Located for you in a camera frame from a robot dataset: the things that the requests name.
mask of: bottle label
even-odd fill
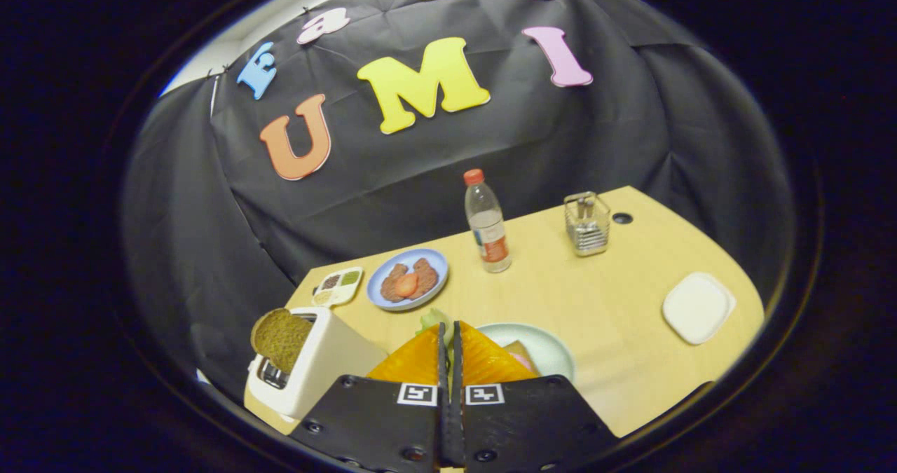
[[[488,228],[474,230],[474,239],[480,247],[480,257],[487,263],[496,263],[507,258],[504,224],[496,223]]]

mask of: wooden table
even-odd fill
[[[362,266],[358,294],[334,313],[388,352],[412,338],[430,307],[475,327],[493,322],[542,327],[570,348],[577,367],[574,385],[610,430],[624,436],[721,377],[759,332],[763,307],[738,263],[675,212],[630,186],[600,196],[612,212],[634,218],[631,224],[611,223],[605,253],[575,256],[563,207],[555,207],[506,221],[513,263],[500,274],[481,267],[469,231],[413,246],[439,250],[449,264],[445,288],[419,309],[389,313],[365,292],[368,276],[412,247],[314,268],[286,308],[310,306],[312,289],[330,272]],[[458,214],[463,214],[460,205]],[[667,292],[696,271],[714,275],[737,299],[720,331],[698,346],[679,338],[661,313]],[[249,390],[245,405],[285,434],[298,425],[267,409]]]

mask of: bread slice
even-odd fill
[[[267,357],[275,368],[289,374],[311,327],[310,321],[292,315],[289,310],[272,310],[256,321],[249,335],[249,344],[257,354]]]
[[[504,349],[513,355],[516,360],[520,361],[523,358],[522,362],[523,366],[527,368],[532,373],[535,373],[536,376],[541,377],[542,374],[539,373],[539,369],[535,367],[535,362],[533,362],[533,358],[529,356],[529,352],[526,352],[525,346],[520,343],[520,340],[514,340],[512,344],[504,346]]]

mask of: letter m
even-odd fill
[[[406,67],[393,57],[379,58],[358,71],[358,78],[371,83],[381,104],[381,132],[389,135],[414,124],[414,114],[404,109],[400,97],[426,118],[432,118],[439,86],[445,95],[442,109],[446,112],[489,102],[489,92],[477,84],[467,65],[465,45],[467,42],[458,36],[433,40],[423,51],[420,71]]]

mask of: water bottle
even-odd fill
[[[510,266],[507,253],[502,208],[493,190],[484,182],[483,170],[473,169],[464,173],[467,193],[464,194],[464,211],[474,233],[483,267],[497,273]]]

